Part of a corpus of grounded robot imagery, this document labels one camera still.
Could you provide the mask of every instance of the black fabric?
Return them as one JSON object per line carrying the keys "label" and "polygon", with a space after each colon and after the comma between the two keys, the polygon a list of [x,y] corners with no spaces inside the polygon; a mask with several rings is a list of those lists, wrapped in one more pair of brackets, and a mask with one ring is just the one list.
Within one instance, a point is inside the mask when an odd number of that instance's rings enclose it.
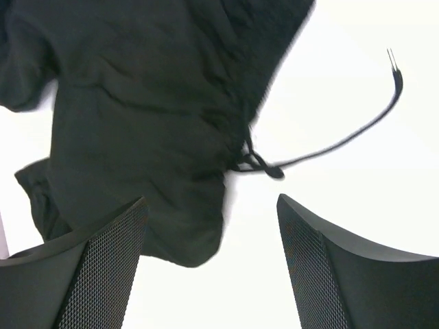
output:
{"label": "black fabric", "polygon": [[186,267],[212,257],[224,174],[312,4],[12,1],[0,105],[34,108],[58,80],[50,158],[16,175],[44,238],[144,195],[144,255]]}

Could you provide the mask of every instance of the sleeve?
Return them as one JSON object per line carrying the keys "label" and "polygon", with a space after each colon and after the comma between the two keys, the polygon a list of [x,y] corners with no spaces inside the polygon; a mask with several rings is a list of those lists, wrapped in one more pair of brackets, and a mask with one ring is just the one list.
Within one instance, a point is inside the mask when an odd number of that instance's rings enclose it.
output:
{"label": "sleeve", "polygon": [[13,112],[32,110],[55,77],[53,52],[38,30],[11,13],[0,0],[0,106]]}

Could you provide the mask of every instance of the black cloth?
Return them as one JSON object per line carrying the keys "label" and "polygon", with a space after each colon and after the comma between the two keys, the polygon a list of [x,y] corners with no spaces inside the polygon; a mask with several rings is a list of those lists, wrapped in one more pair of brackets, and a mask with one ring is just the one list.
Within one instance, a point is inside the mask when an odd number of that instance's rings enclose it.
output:
{"label": "black cloth", "polygon": [[0,0],[0,105],[31,110],[58,80],[50,157],[16,174],[43,238],[144,195],[144,255],[212,257],[224,174],[312,5]]}

